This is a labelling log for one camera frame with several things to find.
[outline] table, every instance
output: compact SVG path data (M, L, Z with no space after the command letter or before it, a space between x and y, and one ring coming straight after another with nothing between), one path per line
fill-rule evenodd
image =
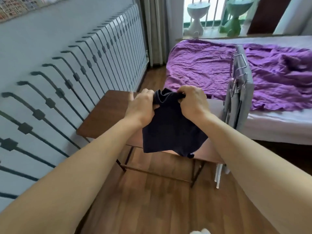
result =
M118 90L109 90L105 93L103 98L97 103L88 117L84 120L84 122L77 129L76 133L80 136L97 138L113 125L115 125L119 120L121 120L127 110L128 106L128 95L129 92L118 91ZM194 152L193 158L193 169L191 180L187 181L184 179L179 179L175 177L163 176L154 172L150 172L147 170L135 168L127 165L132 150L134 147L143 148L143 137L142 130L137 131L127 142L126 145L131 146L130 152L127 156L127 159L124 164L121 164L118 160L116 161L118 165L126 171L127 169L135 170L138 172L153 174L161 177L166 177L170 179L180 180L189 182L191 187L193 187L196 182L201 170L203 169L205 162L214 162L216 164L224 164L224 161L214 149L210 139L207 139L204 144L201 146L199 150ZM174 151L164 151L168 154L177 155ZM197 172L195 173L195 161L200 161L200 166Z

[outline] forearm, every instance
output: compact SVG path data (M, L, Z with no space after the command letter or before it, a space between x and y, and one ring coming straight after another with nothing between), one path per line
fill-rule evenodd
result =
M0 233L73 233L138 129L123 119L59 164L0 214Z
M208 114L197 122L233 176L282 234L310 233L312 177Z

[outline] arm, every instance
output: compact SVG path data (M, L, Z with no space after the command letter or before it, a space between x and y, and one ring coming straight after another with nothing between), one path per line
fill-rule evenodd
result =
M183 115L212 141L238 184L282 234L312 230L312 177L209 112L201 89L182 86Z
M0 233L74 233L129 137L153 118L154 91L144 89L125 118L59 164L0 214Z

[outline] wrinkled sheet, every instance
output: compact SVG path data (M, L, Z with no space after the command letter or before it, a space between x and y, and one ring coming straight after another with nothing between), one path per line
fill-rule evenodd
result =
M277 45L244 44L255 84L252 110L312 108L312 51ZM178 43L167 62L165 88L188 84L208 98L225 100L234 44L190 39Z

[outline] black cloth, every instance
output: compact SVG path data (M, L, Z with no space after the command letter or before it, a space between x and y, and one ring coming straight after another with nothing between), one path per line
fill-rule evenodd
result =
M155 109L150 124L143 128L144 153L173 150L183 157L193 158L193 152L208 138L182 115L178 102L180 98L185 98L185 94L169 89L155 92L153 103L160 107Z

